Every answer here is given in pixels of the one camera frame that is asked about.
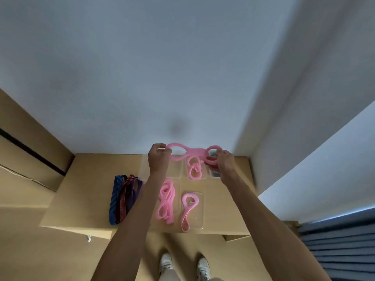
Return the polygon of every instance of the white shoe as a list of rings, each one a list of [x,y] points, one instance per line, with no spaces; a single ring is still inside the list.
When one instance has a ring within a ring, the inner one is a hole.
[[[207,259],[202,256],[196,266],[198,281],[207,281],[211,279],[211,271]]]
[[[159,261],[159,274],[162,275],[168,269],[173,269],[172,258],[169,253],[163,253]]]

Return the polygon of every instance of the pink band handle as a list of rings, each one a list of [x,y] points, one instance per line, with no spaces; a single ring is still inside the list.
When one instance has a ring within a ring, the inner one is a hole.
[[[190,164],[190,160],[193,159],[193,158],[196,158],[197,162]],[[202,166],[201,166],[201,160],[199,159],[199,157],[190,156],[186,160],[186,163],[187,163],[187,166],[189,168],[189,177],[190,177],[190,179],[193,179],[193,180],[201,179],[202,178]],[[198,176],[193,176],[192,175],[192,171],[193,170],[195,170],[198,173]]]
[[[173,219],[173,199],[176,195],[176,190],[173,187],[173,181],[167,178],[159,192],[160,204],[155,213],[155,217],[160,220],[164,219],[167,225],[172,224]]]
[[[189,206],[187,203],[186,203],[186,199],[188,197],[191,197],[194,199],[194,204],[192,206]],[[188,213],[195,207],[197,206],[199,203],[199,198],[198,196],[196,196],[196,194],[194,193],[185,193],[183,196],[182,196],[182,204],[184,205],[184,215],[182,216],[182,221],[181,221],[181,229],[182,231],[184,232],[187,232],[190,230],[190,225],[189,225],[189,222],[187,221],[187,216],[188,216]]]
[[[203,160],[205,163],[207,163],[209,165],[217,165],[218,164],[218,160],[210,161],[210,160],[207,159],[207,157],[209,156],[209,150],[221,149],[221,147],[217,146],[217,145],[210,146],[207,149],[189,148],[189,147],[186,147],[186,146],[184,146],[180,143],[171,143],[171,144],[168,144],[166,146],[166,148],[171,148],[171,147],[181,147],[181,148],[186,150],[185,154],[183,154],[181,156],[178,156],[178,157],[173,156],[173,155],[169,155],[169,159],[172,160],[172,161],[180,161],[182,159],[185,159],[187,156],[194,156],[194,157],[199,157],[201,160]]]

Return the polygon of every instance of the pink loop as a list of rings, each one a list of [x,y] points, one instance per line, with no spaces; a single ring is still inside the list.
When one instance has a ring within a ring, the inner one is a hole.
[[[214,160],[214,161],[210,161],[207,159],[208,155],[209,155],[209,150],[212,150],[212,149],[221,149],[220,146],[217,146],[217,145],[213,145],[213,146],[210,146],[208,147],[207,149],[203,149],[203,148],[189,148],[189,147],[186,147],[180,143],[171,143],[171,144],[168,144],[166,146],[166,148],[171,148],[171,147],[181,147],[183,149],[186,150],[186,153],[181,155],[181,156],[173,156],[173,155],[170,155],[169,156],[169,159],[172,160],[172,161],[180,161],[182,159],[185,159],[186,157],[188,156],[193,156],[193,157],[199,157],[201,160],[203,160],[205,163],[209,164],[209,165],[217,165],[218,164],[218,160]]]
[[[190,164],[190,160],[196,158],[197,162]],[[189,167],[189,177],[190,179],[197,180],[202,178],[202,166],[201,160],[199,157],[191,156],[186,160],[187,166]],[[198,176],[193,176],[192,171],[195,170],[198,173]]]
[[[191,197],[194,199],[194,204],[192,206],[189,206],[187,203],[186,203],[186,199],[188,197]],[[196,194],[194,193],[185,193],[183,196],[182,196],[182,204],[184,205],[184,215],[182,216],[182,221],[181,221],[181,229],[182,231],[184,232],[187,232],[190,230],[190,225],[189,225],[189,222],[187,221],[187,216],[188,216],[188,213],[195,207],[197,206],[199,203],[199,198]]]
[[[173,181],[167,178],[159,192],[160,204],[156,210],[155,217],[160,220],[166,220],[166,223],[173,223],[173,199],[176,195],[176,190],[173,187]]]

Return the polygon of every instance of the person's left hand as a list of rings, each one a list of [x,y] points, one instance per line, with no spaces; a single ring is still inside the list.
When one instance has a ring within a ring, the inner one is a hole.
[[[166,174],[169,165],[169,155],[171,149],[164,149],[166,144],[154,144],[148,152],[148,165],[150,166],[150,174],[158,173]]]

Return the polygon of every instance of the wooden floor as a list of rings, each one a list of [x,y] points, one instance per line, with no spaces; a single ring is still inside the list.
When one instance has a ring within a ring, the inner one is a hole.
[[[38,227],[45,209],[0,208],[0,280],[90,280],[108,241]],[[196,280],[199,254],[212,277],[271,281],[250,237],[149,233],[137,280],[158,280],[158,260],[168,249],[182,280]]]

